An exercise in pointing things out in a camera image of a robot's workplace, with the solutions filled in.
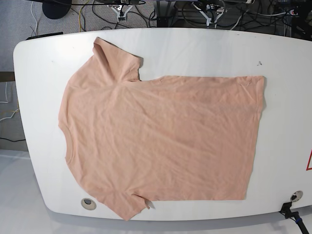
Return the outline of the peach T-shirt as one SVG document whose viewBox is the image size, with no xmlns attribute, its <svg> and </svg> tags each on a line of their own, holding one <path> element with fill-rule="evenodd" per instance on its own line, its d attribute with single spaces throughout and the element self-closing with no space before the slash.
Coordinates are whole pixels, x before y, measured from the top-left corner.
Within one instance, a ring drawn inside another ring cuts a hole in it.
<svg viewBox="0 0 312 234">
<path fill-rule="evenodd" d="M 58 125 L 79 186 L 128 220 L 149 201 L 244 200 L 264 77 L 139 79 L 141 59 L 96 38 Z"/>
</svg>

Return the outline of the black round stand base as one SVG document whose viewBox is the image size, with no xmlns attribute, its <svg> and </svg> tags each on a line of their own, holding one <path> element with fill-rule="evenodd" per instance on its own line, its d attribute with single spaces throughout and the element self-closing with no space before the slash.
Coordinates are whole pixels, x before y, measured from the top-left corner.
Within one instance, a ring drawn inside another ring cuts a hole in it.
<svg viewBox="0 0 312 234">
<path fill-rule="evenodd" d="M 71 3 L 71 0 L 44 0 L 42 10 L 47 18 L 58 20 L 69 12 Z"/>
</svg>

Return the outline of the black equipment base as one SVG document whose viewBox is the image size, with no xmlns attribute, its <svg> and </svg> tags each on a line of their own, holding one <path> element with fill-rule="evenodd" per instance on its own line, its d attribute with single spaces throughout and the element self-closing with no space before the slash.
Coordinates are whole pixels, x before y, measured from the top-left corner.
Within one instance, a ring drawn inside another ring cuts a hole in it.
<svg viewBox="0 0 312 234">
<path fill-rule="evenodd" d="M 156 13 L 157 28 L 170 27 L 175 20 L 178 7 L 184 2 L 184 0 L 155 0 L 154 10 Z"/>
</svg>

